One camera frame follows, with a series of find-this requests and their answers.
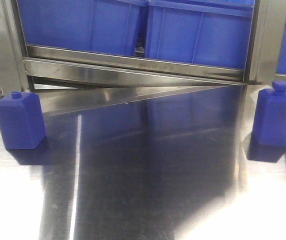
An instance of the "stainless steel frame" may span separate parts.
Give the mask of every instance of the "stainless steel frame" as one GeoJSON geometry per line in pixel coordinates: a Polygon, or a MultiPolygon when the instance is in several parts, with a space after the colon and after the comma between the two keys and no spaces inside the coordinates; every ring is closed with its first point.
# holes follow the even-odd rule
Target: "stainless steel frame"
{"type": "Polygon", "coordinates": [[[286,0],[256,0],[244,79],[271,84],[275,79],[286,22],[286,0]]]}
{"type": "Polygon", "coordinates": [[[3,94],[29,89],[23,57],[27,56],[18,6],[0,0],[0,81],[3,94]]]}
{"type": "Polygon", "coordinates": [[[256,0],[243,70],[26,46],[16,0],[0,0],[0,79],[4,93],[33,88],[32,76],[113,87],[270,84],[286,79],[276,74],[285,22],[286,0],[256,0]]]}

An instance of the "steel table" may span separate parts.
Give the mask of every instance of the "steel table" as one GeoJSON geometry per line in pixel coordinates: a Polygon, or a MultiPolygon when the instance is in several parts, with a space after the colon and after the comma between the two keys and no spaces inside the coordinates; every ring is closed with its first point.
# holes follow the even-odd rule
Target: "steel table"
{"type": "Polygon", "coordinates": [[[262,87],[42,91],[41,144],[0,134],[0,240],[286,239],[286,148],[251,137],[262,87]]]}

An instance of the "stainless steel surface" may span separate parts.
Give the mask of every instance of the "stainless steel surface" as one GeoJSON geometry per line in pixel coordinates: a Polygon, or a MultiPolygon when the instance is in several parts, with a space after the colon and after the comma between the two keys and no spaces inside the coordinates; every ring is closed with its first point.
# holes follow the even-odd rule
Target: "stainless steel surface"
{"type": "Polygon", "coordinates": [[[256,0],[244,80],[271,85],[286,23],[286,0],[256,0]]]}
{"type": "Polygon", "coordinates": [[[0,80],[5,95],[29,88],[26,52],[16,0],[0,0],[0,80]]]}
{"type": "Polygon", "coordinates": [[[0,239],[286,239],[286,149],[251,139],[262,86],[209,88],[43,92],[39,147],[0,135],[0,239]]]}
{"type": "Polygon", "coordinates": [[[24,60],[30,76],[57,79],[73,83],[88,83],[98,86],[123,87],[174,87],[198,85],[242,85],[241,82],[152,73],[83,63],[64,62],[38,58],[24,60]]]}
{"type": "Polygon", "coordinates": [[[124,57],[82,51],[71,51],[67,49],[35,45],[28,45],[27,50],[28,55],[31,58],[68,61],[80,64],[100,65],[236,82],[243,81],[243,69],[195,65],[188,63],[153,60],[148,58],[124,57]]]}

